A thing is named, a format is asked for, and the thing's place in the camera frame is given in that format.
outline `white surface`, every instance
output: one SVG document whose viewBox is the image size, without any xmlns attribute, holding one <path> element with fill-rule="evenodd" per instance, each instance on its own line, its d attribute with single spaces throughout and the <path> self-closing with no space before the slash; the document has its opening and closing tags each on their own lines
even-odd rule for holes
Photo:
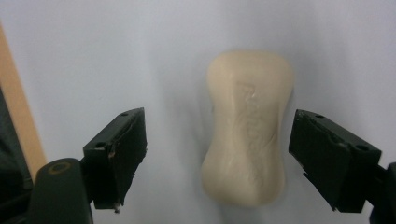
<svg viewBox="0 0 396 224">
<path fill-rule="evenodd" d="M 148 155 L 120 215 L 95 223 L 368 223 L 339 214 L 287 153 L 294 110 L 323 114 L 396 161 L 396 2 L 0 1 L 0 19 L 50 161 L 121 111 L 144 106 Z M 281 146 L 286 189 L 268 206 L 214 203 L 200 167 L 212 133 L 205 86 L 224 50 L 264 49 L 293 66 Z"/>
<path fill-rule="evenodd" d="M 257 207 L 285 185 L 279 146 L 294 75 L 288 62 L 266 51 L 233 50 L 209 65 L 213 136 L 202 165 L 207 195 L 220 203 Z"/>
</svg>

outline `white backdrop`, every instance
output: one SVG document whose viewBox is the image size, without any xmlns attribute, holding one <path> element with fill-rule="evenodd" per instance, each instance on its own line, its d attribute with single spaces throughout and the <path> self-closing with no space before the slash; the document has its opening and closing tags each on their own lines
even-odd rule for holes
<svg viewBox="0 0 396 224">
<path fill-rule="evenodd" d="M 396 161 L 396 2 L 391 0 L 1 0 L 0 19 L 49 161 L 120 112 L 146 108 L 148 155 L 119 215 L 95 223 L 368 223 L 334 213 L 288 153 L 296 108 Z M 215 203 L 200 166 L 212 134 L 205 72 L 230 49 L 271 50 L 296 76 L 281 146 L 287 186 L 256 209 Z"/>
</svg>

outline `wooden edge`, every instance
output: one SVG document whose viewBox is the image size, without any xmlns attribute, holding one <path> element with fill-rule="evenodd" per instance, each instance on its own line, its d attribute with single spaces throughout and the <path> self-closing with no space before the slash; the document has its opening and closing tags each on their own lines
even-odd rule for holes
<svg viewBox="0 0 396 224">
<path fill-rule="evenodd" d="M 47 163 L 35 128 L 29 105 L 23 93 L 17 69 L 8 48 L 6 36 L 0 23 L 0 88 L 7 103 L 9 115 L 17 133 L 20 145 L 35 181 L 37 171 Z"/>
</svg>

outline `soap bar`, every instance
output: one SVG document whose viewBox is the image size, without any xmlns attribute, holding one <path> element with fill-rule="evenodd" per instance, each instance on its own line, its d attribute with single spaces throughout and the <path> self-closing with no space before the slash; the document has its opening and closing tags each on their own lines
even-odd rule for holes
<svg viewBox="0 0 396 224">
<path fill-rule="evenodd" d="M 279 129 L 294 77 L 280 56 L 231 51 L 210 64 L 214 134 L 202 166 L 206 193 L 241 206 L 272 202 L 285 182 Z"/>
</svg>

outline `beige soap bar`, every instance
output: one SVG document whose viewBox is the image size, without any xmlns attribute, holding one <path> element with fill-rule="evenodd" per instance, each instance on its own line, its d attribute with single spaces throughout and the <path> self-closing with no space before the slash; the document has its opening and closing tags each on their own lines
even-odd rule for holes
<svg viewBox="0 0 396 224">
<path fill-rule="evenodd" d="M 279 195 L 285 182 L 279 128 L 293 80 L 283 58 L 262 51 L 223 53 L 210 65 L 215 130 L 202 181 L 211 198 L 258 206 Z"/>
</svg>

